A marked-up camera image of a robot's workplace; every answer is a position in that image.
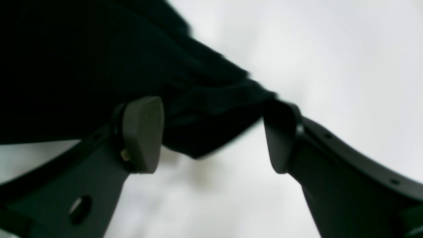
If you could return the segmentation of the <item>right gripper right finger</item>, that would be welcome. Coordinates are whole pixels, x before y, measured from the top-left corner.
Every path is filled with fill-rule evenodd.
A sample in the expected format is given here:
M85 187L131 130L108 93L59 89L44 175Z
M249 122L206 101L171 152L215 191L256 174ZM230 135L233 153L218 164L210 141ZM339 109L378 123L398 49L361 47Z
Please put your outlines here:
M300 185L322 238L421 238L422 183L350 147L273 100L263 111L269 158L278 174Z

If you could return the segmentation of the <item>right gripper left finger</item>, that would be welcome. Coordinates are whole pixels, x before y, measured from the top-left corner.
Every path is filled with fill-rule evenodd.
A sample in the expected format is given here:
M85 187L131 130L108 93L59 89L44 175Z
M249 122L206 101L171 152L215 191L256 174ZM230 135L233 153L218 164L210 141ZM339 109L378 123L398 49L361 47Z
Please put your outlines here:
M118 106L110 122L67 152L1 185L1 232L10 238L102 238L130 174L157 170L160 97Z

